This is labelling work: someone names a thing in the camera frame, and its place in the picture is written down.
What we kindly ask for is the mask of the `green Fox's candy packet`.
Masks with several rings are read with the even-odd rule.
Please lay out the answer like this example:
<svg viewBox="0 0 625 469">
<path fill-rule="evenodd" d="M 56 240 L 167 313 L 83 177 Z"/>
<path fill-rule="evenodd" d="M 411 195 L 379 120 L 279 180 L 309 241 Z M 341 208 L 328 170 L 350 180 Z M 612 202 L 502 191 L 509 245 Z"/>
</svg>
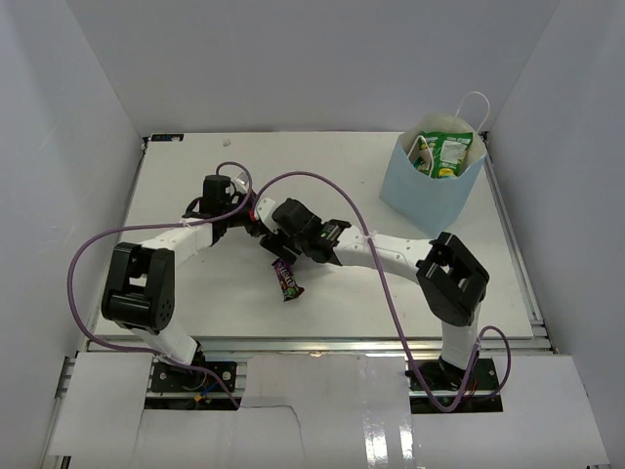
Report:
<svg viewBox="0 0 625 469">
<path fill-rule="evenodd" d="M 455 179 L 473 143 L 473 134 L 420 132 L 407 157 L 421 174 L 432 179 Z"/>
</svg>

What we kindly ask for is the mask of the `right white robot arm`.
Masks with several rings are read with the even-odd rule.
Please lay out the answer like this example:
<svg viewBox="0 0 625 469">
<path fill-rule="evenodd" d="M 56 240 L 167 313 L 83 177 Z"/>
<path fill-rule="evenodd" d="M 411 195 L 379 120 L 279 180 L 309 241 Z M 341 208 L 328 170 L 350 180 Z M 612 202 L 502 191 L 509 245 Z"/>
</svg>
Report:
<svg viewBox="0 0 625 469">
<path fill-rule="evenodd" d="M 424 240 L 365 234 L 347 221 L 324 222 L 293 198 L 278 204 L 266 197 L 257 203 L 254 215 L 269 230 L 270 241 L 286 249 L 288 263 L 303 254 L 319 264 L 374 269 L 375 248 L 383 272 L 419 285 L 440 320 L 442 381 L 461 390 L 475 380 L 477 369 L 470 355 L 489 274 L 456 235 L 442 232 L 434 240 Z"/>
</svg>

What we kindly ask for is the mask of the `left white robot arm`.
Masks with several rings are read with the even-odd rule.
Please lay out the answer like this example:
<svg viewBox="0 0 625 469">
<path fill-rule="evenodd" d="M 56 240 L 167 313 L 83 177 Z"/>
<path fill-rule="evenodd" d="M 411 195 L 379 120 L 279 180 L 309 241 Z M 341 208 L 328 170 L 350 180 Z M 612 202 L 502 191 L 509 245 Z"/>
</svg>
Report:
<svg viewBox="0 0 625 469">
<path fill-rule="evenodd" d="M 121 242 L 113 249 L 103 317 L 134 333 L 158 356 L 175 361 L 172 375 L 184 389 L 200 387 L 207 368 L 195 358 L 198 343 L 174 320 L 176 270 L 216 244 L 229 228 L 251 230 L 253 201 L 245 175 L 207 176 L 202 196 L 189 204 L 177 228 L 140 243 Z"/>
</svg>

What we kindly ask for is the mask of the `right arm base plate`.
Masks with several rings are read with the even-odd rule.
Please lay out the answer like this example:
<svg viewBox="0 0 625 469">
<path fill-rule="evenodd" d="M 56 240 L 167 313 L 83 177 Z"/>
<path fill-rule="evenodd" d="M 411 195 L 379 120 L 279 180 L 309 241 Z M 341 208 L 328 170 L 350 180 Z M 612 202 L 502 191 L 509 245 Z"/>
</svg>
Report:
<svg viewBox="0 0 625 469">
<path fill-rule="evenodd" d="M 453 366 L 442 367 L 439 361 L 419 362 L 419 369 L 432 392 L 457 391 L 464 371 Z M 499 385 L 493 359 L 479 359 L 468 381 L 468 391 L 494 391 Z"/>
</svg>

